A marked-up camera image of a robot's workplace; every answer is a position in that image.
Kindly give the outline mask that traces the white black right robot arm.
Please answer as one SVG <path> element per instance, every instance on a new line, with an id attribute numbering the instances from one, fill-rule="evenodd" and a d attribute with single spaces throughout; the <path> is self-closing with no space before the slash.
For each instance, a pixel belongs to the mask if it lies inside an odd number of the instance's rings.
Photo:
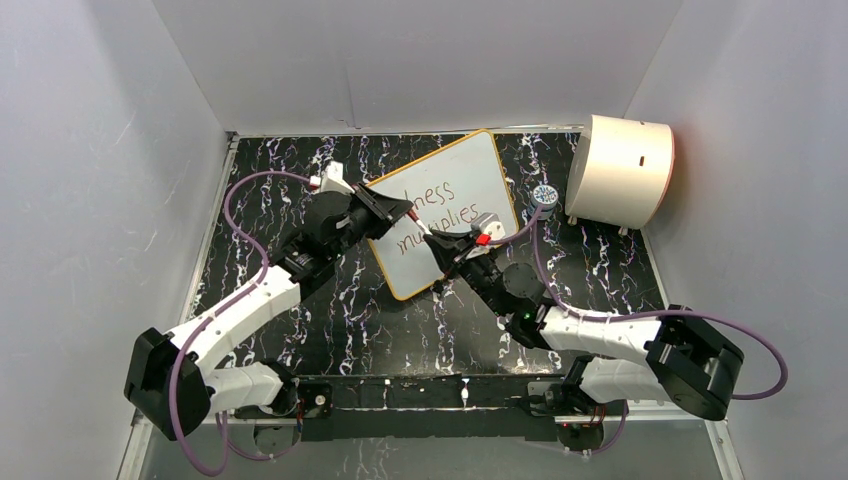
<path id="1" fill-rule="evenodd" d="M 424 241 L 445 276 L 463 279 L 522 346 L 581 352 L 561 387 L 571 411 L 653 400 L 701 419 L 725 418 L 744 355 L 706 319 L 677 307 L 592 320 L 558 306 L 530 265 L 499 268 L 494 254 L 481 252 L 481 235 L 434 231 Z"/>

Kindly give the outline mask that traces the yellow framed whiteboard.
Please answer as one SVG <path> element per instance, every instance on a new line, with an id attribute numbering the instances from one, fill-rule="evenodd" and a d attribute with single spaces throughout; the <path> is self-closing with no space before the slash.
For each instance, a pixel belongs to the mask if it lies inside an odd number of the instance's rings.
<path id="1" fill-rule="evenodd" d="M 520 229 L 495 139 L 480 130 L 368 184 L 372 190 L 414 203 L 431 230 L 464 233 L 482 213 L 495 213 L 505 233 Z M 370 246 L 393 297 L 407 300 L 442 277 L 423 233 L 404 218 Z"/>

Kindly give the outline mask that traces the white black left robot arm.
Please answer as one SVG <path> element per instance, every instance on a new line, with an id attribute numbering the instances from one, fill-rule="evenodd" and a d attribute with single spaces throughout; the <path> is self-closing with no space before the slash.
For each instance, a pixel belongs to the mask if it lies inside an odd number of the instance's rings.
<path id="1" fill-rule="evenodd" d="M 304 223 L 285 237 L 276 261 L 193 320 L 135 340 L 124 396 L 168 439 L 194 431 L 210 414 L 258 407 L 290 416 L 299 382 L 281 363 L 222 368 L 223 358 L 265 324 L 309 298 L 337 262 L 364 239 L 382 238 L 414 208 L 412 201 L 363 184 L 314 194 Z"/>

